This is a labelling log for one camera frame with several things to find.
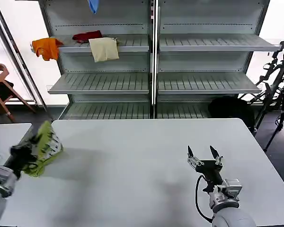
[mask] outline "cream towel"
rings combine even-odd
[[[119,59],[117,41],[113,38],[89,39],[95,62]]]

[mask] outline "cloth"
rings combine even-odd
[[[32,45],[37,57],[42,55],[45,61],[49,61],[50,59],[58,60],[58,47],[63,43],[55,38],[45,38],[33,41]]]
[[[89,44],[95,62],[119,59],[116,39],[89,39]]]
[[[49,121],[45,121],[41,125],[37,138],[40,138],[37,145],[37,161],[29,164],[24,169],[26,174],[34,177],[39,177],[44,172],[45,166],[53,162],[63,151],[63,146],[54,133]]]
[[[93,31],[93,32],[87,32],[87,33],[80,33],[76,34],[72,37],[73,40],[76,40],[80,44],[88,43],[89,39],[97,39],[97,38],[102,38],[101,32],[98,31]]]
[[[90,10],[95,14],[99,7],[99,0],[87,0]]]

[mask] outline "red cloth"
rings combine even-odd
[[[93,31],[93,32],[76,34],[72,37],[73,40],[76,40],[80,44],[88,43],[89,39],[97,39],[97,38],[103,38],[99,30]]]

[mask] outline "shelf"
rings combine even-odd
[[[147,35],[106,35],[106,37],[117,38],[119,52],[147,52],[149,50]],[[60,53],[91,53],[90,45],[79,44],[72,39],[72,35],[55,36],[63,43],[59,47]]]
[[[209,118],[207,104],[200,103],[158,103],[157,118]]]
[[[148,73],[66,73],[49,94],[148,94]]]
[[[259,93],[242,72],[159,73],[159,95]]]
[[[64,120],[149,119],[149,103],[73,103]]]
[[[280,49],[257,35],[249,34],[165,34],[161,51],[268,51]]]

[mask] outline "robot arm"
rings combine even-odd
[[[39,139],[33,137],[11,147],[10,157],[3,166],[0,166],[0,219],[6,206],[5,198],[13,194],[20,172],[26,165],[36,161],[32,152],[36,149],[38,141]]]
[[[238,179],[222,180],[220,171],[223,167],[223,157],[220,157],[212,146],[210,146],[210,150],[214,160],[199,160],[188,146],[188,163],[195,171],[201,173],[207,182],[207,187],[203,191],[209,194],[209,206],[213,210],[213,219],[205,217],[197,204],[197,189],[201,177],[197,181],[195,193],[198,212],[204,219],[212,223],[213,227],[256,227],[252,217],[238,209],[238,194],[242,185]]]

